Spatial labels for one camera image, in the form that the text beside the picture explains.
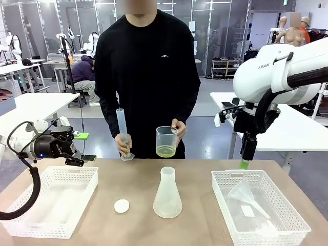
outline beige pants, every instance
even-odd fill
[[[87,90],[89,93],[89,103],[96,103],[99,102],[99,97],[96,95],[96,93],[94,93],[94,88],[96,86],[96,82],[95,81],[90,81],[90,80],[83,80],[80,82],[76,82],[74,84],[74,88],[76,90]]]

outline hand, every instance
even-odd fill
[[[177,146],[178,146],[181,139],[183,138],[183,136],[187,132],[187,127],[185,126],[185,123],[183,123],[182,121],[178,121],[177,119],[172,120],[171,127],[174,127],[178,130],[178,143],[177,143]]]
[[[114,140],[118,151],[121,153],[123,157],[126,157],[129,150],[127,144],[122,141],[121,134],[117,134]],[[129,140],[130,148],[132,148],[132,140],[129,134],[128,134],[128,140]]]

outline man's left hand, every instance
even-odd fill
[[[178,146],[181,139],[183,138],[183,136],[187,132],[187,127],[185,126],[185,123],[183,123],[182,121],[178,121],[177,119],[172,120],[171,127],[174,127],[178,130],[178,143],[177,143],[177,146]]]

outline seated person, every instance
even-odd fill
[[[92,71],[94,60],[87,55],[72,68],[74,88],[76,90],[87,90],[89,93],[89,105],[91,107],[100,106],[99,97],[94,93],[95,78]]]

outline white plastic basket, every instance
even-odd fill
[[[11,236],[70,238],[98,184],[98,168],[47,167],[40,178],[41,191],[33,207],[21,217],[1,223]],[[24,205],[32,190],[33,185],[7,212]]]
[[[270,220],[254,208],[255,217],[245,217],[240,206],[249,204],[228,198],[229,191],[245,178]],[[212,171],[212,186],[234,246],[296,246],[311,231],[263,170]]]

